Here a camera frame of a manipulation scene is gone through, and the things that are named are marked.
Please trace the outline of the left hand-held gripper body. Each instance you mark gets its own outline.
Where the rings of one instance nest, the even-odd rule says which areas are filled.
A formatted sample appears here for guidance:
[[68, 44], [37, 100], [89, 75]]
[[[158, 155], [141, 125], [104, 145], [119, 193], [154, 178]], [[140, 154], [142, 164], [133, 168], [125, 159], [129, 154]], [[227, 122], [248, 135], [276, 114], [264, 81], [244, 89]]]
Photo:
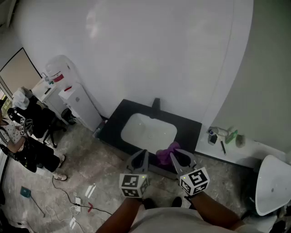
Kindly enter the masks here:
[[148, 169], [127, 168], [130, 173], [121, 173], [119, 188], [126, 198], [143, 198], [149, 186]]

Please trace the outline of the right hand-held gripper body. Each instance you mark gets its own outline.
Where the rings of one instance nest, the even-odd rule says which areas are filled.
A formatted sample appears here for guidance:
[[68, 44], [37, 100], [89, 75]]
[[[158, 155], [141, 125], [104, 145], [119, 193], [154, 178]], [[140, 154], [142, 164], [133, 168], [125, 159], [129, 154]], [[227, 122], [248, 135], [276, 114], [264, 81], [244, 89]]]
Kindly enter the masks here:
[[198, 166], [195, 160], [188, 166], [177, 163], [177, 178], [180, 187], [188, 196], [207, 189], [210, 182], [206, 168]]

